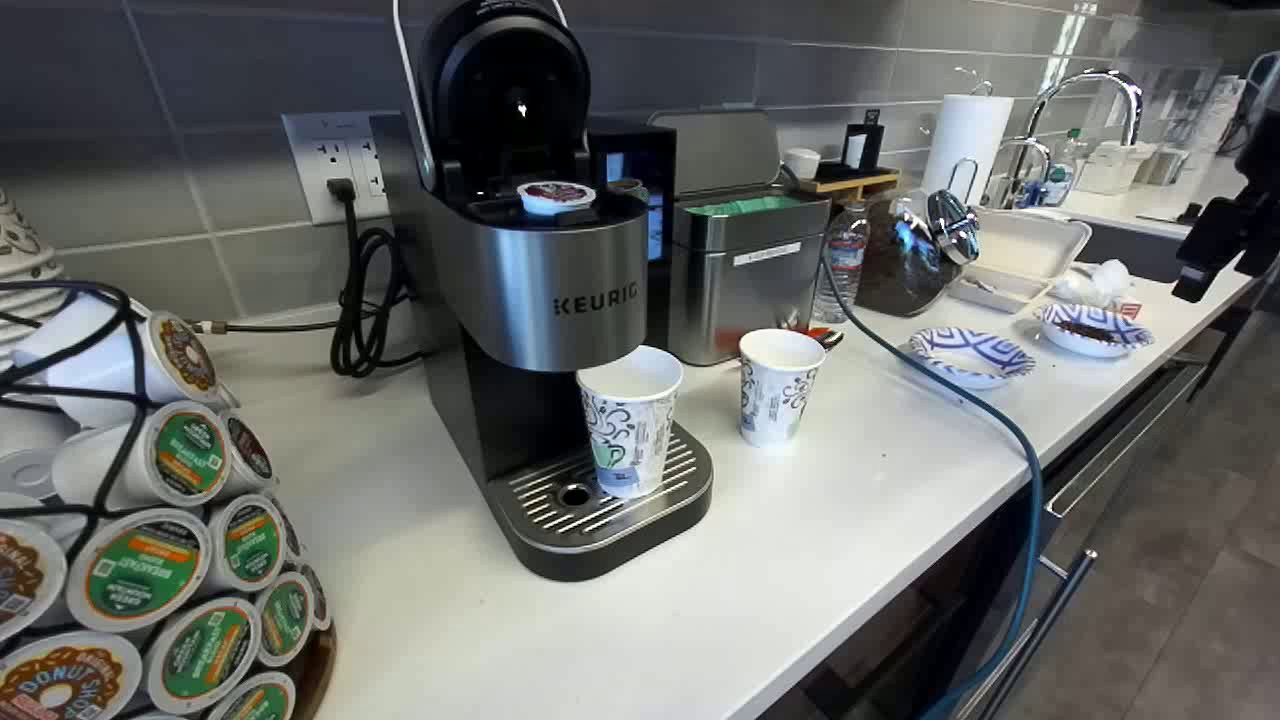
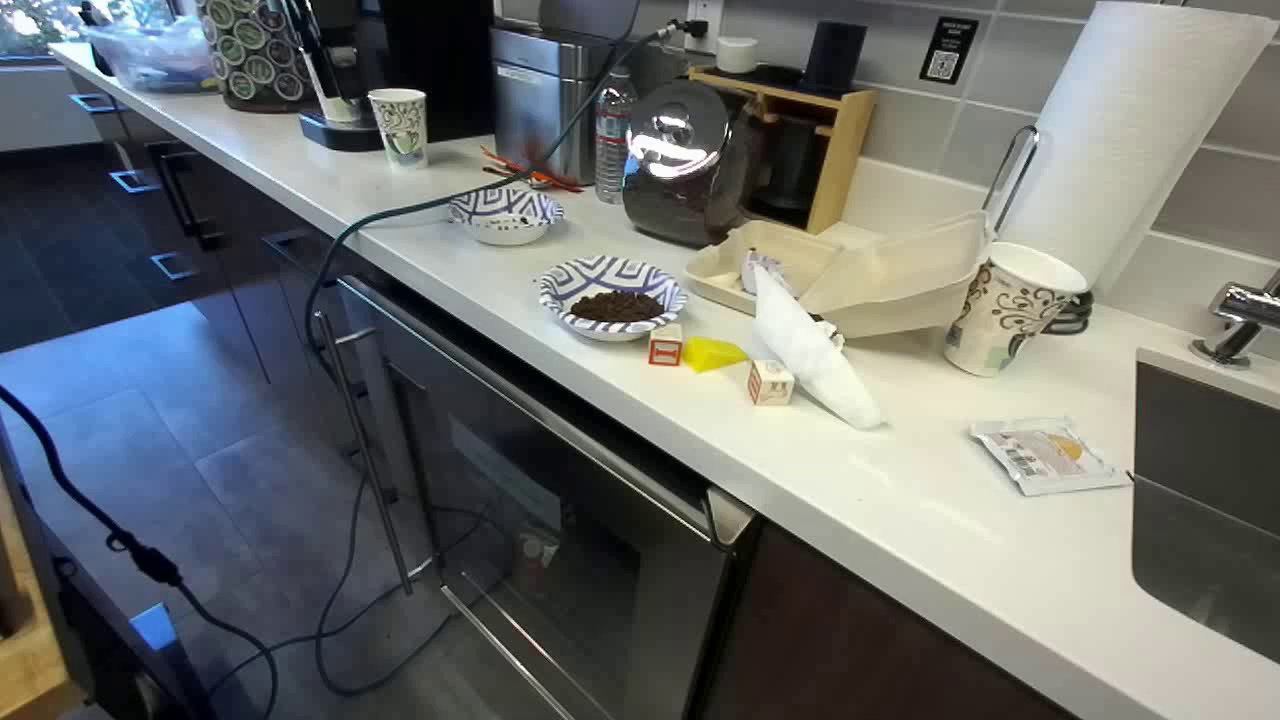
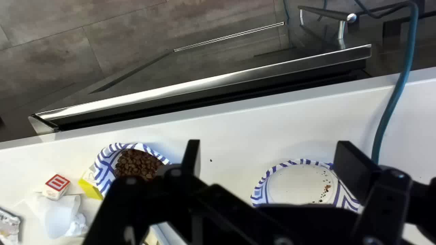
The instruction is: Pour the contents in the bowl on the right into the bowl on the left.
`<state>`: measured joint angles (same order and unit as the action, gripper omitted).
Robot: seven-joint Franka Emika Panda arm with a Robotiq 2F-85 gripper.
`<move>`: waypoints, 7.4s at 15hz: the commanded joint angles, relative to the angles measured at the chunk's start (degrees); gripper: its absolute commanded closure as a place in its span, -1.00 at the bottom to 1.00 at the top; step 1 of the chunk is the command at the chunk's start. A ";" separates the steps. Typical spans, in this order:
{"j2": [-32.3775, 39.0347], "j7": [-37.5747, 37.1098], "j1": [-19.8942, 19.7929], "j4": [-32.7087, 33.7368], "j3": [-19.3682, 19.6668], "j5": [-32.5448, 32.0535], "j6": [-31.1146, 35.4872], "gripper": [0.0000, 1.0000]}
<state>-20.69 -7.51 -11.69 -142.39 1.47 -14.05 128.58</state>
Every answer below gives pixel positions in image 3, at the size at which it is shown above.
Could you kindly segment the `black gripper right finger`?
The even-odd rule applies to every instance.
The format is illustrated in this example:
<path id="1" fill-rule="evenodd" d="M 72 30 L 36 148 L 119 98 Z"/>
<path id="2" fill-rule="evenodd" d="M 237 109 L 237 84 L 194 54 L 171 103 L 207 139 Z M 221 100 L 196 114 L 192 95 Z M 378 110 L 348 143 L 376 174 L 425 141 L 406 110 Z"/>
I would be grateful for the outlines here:
<path id="1" fill-rule="evenodd" d="M 364 205 L 350 239 L 361 245 L 404 245 L 404 227 L 414 224 L 436 241 L 436 178 L 414 181 L 408 173 L 380 166 L 353 143 L 337 143 L 334 171 Z"/>

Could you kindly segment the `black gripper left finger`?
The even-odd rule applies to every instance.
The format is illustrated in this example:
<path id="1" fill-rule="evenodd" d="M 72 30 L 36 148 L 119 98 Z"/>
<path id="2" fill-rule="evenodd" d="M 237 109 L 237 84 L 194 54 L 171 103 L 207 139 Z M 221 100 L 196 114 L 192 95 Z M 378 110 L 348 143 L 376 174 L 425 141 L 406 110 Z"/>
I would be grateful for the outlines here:
<path id="1" fill-rule="evenodd" d="M 169 223 L 190 245 L 235 241 L 292 245 L 292 234 L 218 183 L 198 177 L 200 143 L 187 144 L 183 160 L 162 166 L 151 181 L 116 179 L 83 245 L 141 245 L 158 223 Z"/>

